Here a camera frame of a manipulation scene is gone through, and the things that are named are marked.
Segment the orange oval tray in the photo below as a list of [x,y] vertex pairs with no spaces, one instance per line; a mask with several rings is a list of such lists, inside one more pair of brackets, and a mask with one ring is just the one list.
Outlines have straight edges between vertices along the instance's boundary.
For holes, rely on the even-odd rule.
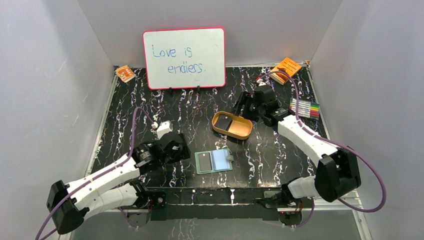
[[[228,131],[219,129],[215,126],[219,115],[229,115],[232,117],[232,124]],[[226,111],[218,111],[214,114],[212,120],[211,120],[212,128],[215,132],[238,139],[238,140],[246,140],[253,129],[253,123],[240,116],[233,115],[232,113],[226,112]]]

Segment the mint green card holder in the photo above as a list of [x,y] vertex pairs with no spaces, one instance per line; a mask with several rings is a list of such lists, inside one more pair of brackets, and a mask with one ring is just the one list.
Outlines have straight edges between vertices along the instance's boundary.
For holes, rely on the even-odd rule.
[[[206,153],[206,152],[210,153],[212,170],[206,171],[206,172],[200,172],[198,154]],[[231,171],[233,169],[232,163],[234,161],[234,157],[232,156],[231,151],[228,148],[195,152],[194,157],[195,157],[196,173],[198,175]]]

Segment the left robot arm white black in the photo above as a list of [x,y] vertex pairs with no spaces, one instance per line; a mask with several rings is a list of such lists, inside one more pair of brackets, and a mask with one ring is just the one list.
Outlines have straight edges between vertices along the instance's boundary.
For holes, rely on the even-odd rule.
[[110,209],[154,203],[137,179],[167,164],[190,158],[183,133],[170,131],[160,139],[145,141],[105,168],[79,180],[59,180],[50,187],[47,209],[58,234],[77,229],[88,218]]

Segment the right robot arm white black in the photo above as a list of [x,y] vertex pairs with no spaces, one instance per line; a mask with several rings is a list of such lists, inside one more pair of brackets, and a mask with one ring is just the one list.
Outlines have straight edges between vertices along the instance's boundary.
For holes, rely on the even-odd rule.
[[361,186],[357,157],[326,138],[320,139],[292,110],[280,106],[270,86],[258,86],[253,92],[243,91],[233,112],[250,121],[262,120],[290,140],[316,166],[314,176],[298,177],[281,186],[281,193],[274,199],[286,206],[295,207],[302,198],[321,197],[333,202]]

